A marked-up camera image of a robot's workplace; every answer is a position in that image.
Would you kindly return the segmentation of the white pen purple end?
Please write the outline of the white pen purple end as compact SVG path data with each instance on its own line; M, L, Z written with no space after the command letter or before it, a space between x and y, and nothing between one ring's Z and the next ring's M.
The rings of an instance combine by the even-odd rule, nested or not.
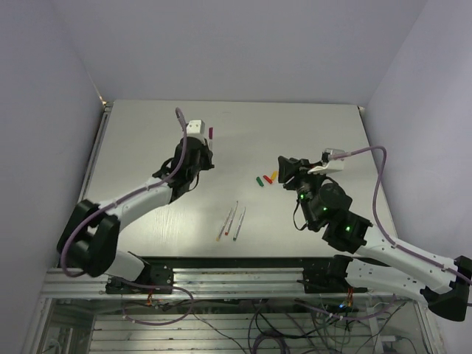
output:
M209 147L209 150L213 151L213 139L212 140L209 139L209 129L208 129L208 147Z

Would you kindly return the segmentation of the red pen cap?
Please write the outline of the red pen cap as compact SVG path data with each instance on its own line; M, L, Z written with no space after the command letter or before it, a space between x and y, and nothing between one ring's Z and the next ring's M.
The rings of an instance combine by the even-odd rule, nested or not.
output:
M272 183L273 183L272 179L269 178L268 176L263 175L263 178L264 178L269 184L272 184Z

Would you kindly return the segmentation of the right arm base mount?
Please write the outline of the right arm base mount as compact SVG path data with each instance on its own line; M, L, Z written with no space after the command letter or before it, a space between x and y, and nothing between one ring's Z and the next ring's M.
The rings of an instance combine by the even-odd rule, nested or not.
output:
M347 281L347 267L353 258L336 255L334 257L315 257L303 265L302 284L306 294L341 294L353 289L355 293L366 293L367 288L353 286Z

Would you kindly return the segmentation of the white pen red end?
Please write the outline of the white pen red end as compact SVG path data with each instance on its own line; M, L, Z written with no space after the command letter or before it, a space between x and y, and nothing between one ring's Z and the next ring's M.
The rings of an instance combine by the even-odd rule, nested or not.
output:
M231 231L232 224L234 223L234 219L237 213L238 205L239 205L239 201L236 201L235 207L232 209L232 214L230 215L229 222L226 227L225 236L228 236Z

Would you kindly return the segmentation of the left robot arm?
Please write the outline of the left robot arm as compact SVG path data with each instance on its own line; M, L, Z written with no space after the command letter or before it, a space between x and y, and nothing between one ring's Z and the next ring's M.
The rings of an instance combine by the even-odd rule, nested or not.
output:
M121 279L134 293L156 282L152 266L131 252L118 249L120 233L142 216L177 201L211 170L212 140L187 137L142 186L111 201L79 202L57 244L60 267L68 277L108 275Z

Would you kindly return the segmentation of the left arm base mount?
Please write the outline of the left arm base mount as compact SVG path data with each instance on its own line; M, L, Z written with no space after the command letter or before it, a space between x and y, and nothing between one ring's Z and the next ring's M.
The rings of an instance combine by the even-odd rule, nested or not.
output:
M141 285L152 285L158 288L140 288L129 285L118 277L109 279L105 287L107 294L131 295L131 294L171 294L173 285L173 269L168 264L157 260L155 257L145 257L145 267L136 280L131 280Z

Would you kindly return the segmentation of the white pen yellow end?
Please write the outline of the white pen yellow end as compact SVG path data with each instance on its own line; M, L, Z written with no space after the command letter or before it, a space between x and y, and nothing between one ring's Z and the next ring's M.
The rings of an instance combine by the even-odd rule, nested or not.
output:
M219 241L221 239L221 236L223 235L224 233L224 230L226 228L226 225L229 221L229 218L232 216L232 212L233 212L233 208L231 208L226 216L226 218L224 219L224 222L222 223L222 226L221 228L219 229L218 233L217 233L217 236L216 236L216 241Z

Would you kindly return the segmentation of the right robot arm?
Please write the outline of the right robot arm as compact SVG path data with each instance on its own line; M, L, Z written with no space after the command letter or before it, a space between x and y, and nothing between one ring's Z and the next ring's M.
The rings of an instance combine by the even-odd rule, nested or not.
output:
M330 247L349 253L326 272L326 286L335 292L347 286L388 291L422 302L449 321L464 321L471 308L471 259L424 251L351 212L352 198L331 178L344 169L345 157L340 150L327 149L318 162L277 159L278 181L296 192L305 218L300 229L322 232Z

